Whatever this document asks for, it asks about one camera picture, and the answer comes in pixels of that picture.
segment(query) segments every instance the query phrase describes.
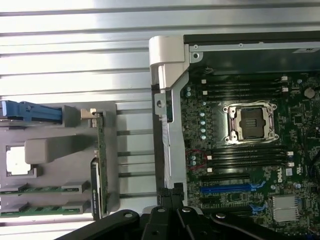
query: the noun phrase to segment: cpu socket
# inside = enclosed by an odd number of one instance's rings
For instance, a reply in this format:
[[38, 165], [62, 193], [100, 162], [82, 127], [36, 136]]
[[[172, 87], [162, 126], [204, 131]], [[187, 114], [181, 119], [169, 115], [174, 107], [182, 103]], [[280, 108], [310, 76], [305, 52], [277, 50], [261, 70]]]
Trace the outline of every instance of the cpu socket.
[[223, 107], [228, 115], [229, 135], [224, 139], [229, 144], [269, 143], [277, 140], [275, 134], [275, 104], [267, 101], [235, 103]]

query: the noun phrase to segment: motherboard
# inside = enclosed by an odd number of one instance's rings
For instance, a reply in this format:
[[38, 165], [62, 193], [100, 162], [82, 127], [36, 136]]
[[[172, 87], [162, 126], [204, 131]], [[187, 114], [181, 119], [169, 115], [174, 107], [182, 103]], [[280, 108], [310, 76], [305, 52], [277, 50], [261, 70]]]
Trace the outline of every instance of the motherboard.
[[318, 236], [320, 75], [189, 76], [181, 91], [188, 205]]

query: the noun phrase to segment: capacitor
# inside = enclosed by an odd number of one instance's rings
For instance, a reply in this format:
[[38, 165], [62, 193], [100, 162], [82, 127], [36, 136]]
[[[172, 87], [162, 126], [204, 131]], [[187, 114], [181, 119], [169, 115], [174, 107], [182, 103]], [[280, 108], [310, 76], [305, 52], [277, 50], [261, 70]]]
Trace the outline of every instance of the capacitor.
[[315, 95], [316, 92], [311, 87], [304, 90], [304, 96], [306, 96], [308, 99], [312, 99]]
[[298, 182], [295, 182], [295, 183], [293, 184], [293, 186], [294, 186], [294, 188], [296, 188], [296, 189], [300, 189], [300, 188], [301, 188], [301, 184], [298, 183]]

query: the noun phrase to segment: louvered metal panel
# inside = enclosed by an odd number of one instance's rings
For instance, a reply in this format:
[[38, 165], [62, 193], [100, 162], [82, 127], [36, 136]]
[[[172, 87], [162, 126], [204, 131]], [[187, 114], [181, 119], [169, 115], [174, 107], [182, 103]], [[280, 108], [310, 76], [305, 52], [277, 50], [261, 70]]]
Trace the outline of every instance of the louvered metal panel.
[[116, 101], [121, 208], [141, 211], [156, 204], [148, 40], [320, 30], [319, 12], [320, 0], [2, 1], [0, 96]]

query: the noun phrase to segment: chipset heatsink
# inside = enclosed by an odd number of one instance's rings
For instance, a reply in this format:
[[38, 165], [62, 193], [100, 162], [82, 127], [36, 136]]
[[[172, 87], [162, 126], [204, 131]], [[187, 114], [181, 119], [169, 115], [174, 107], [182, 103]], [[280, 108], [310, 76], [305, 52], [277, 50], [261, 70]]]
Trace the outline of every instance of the chipset heatsink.
[[272, 212], [276, 222], [299, 220], [297, 197], [294, 195], [273, 196]]
[[268, 101], [235, 103], [223, 108], [228, 115], [228, 133], [224, 139], [229, 144], [269, 143], [277, 140], [274, 110], [277, 105]]

